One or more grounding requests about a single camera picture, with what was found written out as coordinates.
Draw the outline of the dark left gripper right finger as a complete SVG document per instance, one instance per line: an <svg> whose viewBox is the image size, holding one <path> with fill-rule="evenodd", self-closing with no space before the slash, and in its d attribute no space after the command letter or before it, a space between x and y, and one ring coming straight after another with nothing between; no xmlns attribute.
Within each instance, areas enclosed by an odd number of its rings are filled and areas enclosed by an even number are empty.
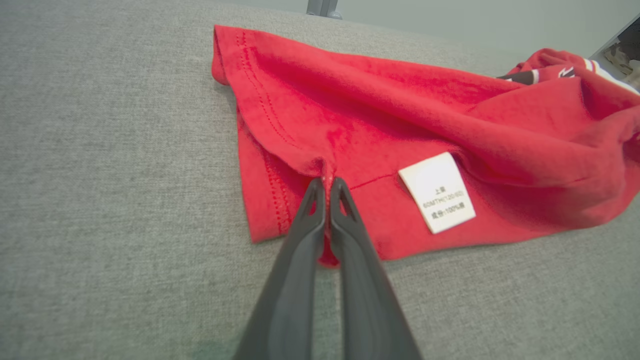
<svg viewBox="0 0 640 360"><path fill-rule="evenodd" d="M421 351L343 178L330 189L330 246L342 281L343 357L420 360Z"/></svg>

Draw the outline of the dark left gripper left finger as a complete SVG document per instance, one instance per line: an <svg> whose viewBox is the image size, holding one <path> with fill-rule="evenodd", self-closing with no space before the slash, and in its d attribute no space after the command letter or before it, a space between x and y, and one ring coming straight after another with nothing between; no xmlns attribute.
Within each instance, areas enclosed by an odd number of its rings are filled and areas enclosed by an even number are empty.
<svg viewBox="0 0 640 360"><path fill-rule="evenodd" d="M314 178L254 306L234 359L312 358L315 273L323 251L326 208L322 180Z"/></svg>

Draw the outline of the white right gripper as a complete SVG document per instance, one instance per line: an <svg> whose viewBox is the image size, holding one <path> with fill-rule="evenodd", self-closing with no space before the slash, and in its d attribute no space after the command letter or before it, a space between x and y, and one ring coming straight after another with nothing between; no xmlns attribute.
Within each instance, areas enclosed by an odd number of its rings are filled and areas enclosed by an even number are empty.
<svg viewBox="0 0 640 360"><path fill-rule="evenodd" d="M640 87L640 18L629 23L605 47L592 55L599 71L626 88ZM499 76L508 82L534 85L540 81L538 70L519 71Z"/></svg>

